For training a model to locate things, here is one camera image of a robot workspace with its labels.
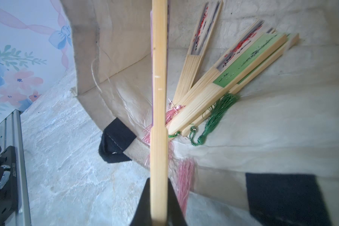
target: pink ribbon print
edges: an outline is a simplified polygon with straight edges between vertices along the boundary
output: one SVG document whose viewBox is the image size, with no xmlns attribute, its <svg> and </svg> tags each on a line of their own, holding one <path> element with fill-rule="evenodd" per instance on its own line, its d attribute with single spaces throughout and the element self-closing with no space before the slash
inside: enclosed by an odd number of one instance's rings
<svg viewBox="0 0 339 226">
<path fill-rule="evenodd" d="M 16 29 L 29 29 L 39 34 L 49 35 L 49 42 L 62 52 L 63 55 L 61 57 L 61 63 L 66 69 L 68 69 L 69 60 L 66 56 L 66 51 L 68 49 L 68 44 L 72 45 L 70 27 L 66 25 L 64 16 L 61 14 L 61 5 L 59 0 L 50 0 L 50 2 L 52 3 L 55 11 L 59 14 L 58 24 L 61 27 L 60 31 L 44 25 L 26 25 L 15 16 L 2 9 L 0 9 L 0 23 Z"/>
</svg>

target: marble surface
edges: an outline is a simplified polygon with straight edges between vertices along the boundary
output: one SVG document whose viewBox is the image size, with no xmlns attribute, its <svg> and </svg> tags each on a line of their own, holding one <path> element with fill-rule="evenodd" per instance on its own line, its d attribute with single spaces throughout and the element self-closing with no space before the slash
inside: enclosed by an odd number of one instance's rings
<svg viewBox="0 0 339 226">
<path fill-rule="evenodd" d="M 128 225 L 149 172 L 136 162 L 108 164 L 102 132 L 74 96 L 68 73 L 21 115 L 33 226 Z M 188 225 L 260 225 L 247 211 L 190 194 Z"/>
</svg>

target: bamboo fan rib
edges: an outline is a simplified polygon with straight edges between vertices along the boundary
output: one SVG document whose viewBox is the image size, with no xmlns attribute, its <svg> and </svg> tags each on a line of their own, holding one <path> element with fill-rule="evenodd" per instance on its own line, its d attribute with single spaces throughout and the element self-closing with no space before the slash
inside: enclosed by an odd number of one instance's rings
<svg viewBox="0 0 339 226">
<path fill-rule="evenodd" d="M 203 56 L 205 55 L 221 6 L 222 1 L 206 2 L 203 5 L 191 39 L 190 47 L 188 48 L 175 96 L 172 100 L 175 105 L 192 87 L 194 78 L 199 71 Z"/>
<path fill-rule="evenodd" d="M 179 105 L 188 105 L 196 96 L 236 59 L 241 56 L 264 33 L 270 33 L 272 28 L 264 20 L 256 21 L 239 40 L 229 48 L 225 54 L 194 84 L 194 86 L 178 102 Z"/>
<path fill-rule="evenodd" d="M 271 54 L 265 61 L 263 61 L 258 67 L 256 67 L 252 72 L 246 75 L 240 82 L 235 84 L 229 91 L 229 93 L 236 94 L 238 93 L 246 84 L 248 84 L 252 79 L 254 79 L 258 74 L 265 70 L 270 64 L 272 64 L 276 59 L 278 59 L 283 53 L 293 45 L 295 45 L 299 40 L 299 34 L 289 34 L 287 36 L 287 42 L 278 48 L 273 54 Z M 192 126 L 199 126 L 203 121 L 205 121 L 211 112 L 207 109 L 203 114 L 201 114 L 197 119 L 195 119 L 191 124 L 189 124 L 185 129 L 181 131 L 182 136 L 188 136 L 191 132 L 190 128 Z"/>
<path fill-rule="evenodd" d="M 165 126 L 167 82 L 167 0 L 153 0 L 153 127 L 151 130 L 150 206 L 152 225 L 166 225 L 168 132 Z"/>
<path fill-rule="evenodd" d="M 217 76 L 213 83 L 209 83 L 201 92 L 192 97 L 192 101 L 186 104 L 186 107 L 167 125 L 168 133 L 174 134 L 182 131 L 285 41 L 285 34 L 263 34 L 234 64 Z"/>
</svg>

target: blue bow print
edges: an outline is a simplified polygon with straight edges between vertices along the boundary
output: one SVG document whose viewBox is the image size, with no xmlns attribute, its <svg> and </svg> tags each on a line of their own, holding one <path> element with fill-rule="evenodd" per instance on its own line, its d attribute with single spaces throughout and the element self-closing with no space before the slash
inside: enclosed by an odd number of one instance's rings
<svg viewBox="0 0 339 226">
<path fill-rule="evenodd" d="M 61 31 L 54 31 L 49 37 L 49 42 L 57 49 L 61 50 L 65 47 L 68 40 L 69 45 L 72 45 L 72 39 L 70 36 L 70 27 L 65 25 L 61 28 Z"/>
</svg>

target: floral wallpaper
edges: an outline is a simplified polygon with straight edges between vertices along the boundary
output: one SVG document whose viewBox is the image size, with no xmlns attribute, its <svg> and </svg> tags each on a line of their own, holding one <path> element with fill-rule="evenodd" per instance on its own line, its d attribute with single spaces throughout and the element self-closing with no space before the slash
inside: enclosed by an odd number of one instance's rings
<svg viewBox="0 0 339 226">
<path fill-rule="evenodd" d="M 25 111 L 73 65 L 59 0 L 0 0 L 0 122 Z"/>
</svg>

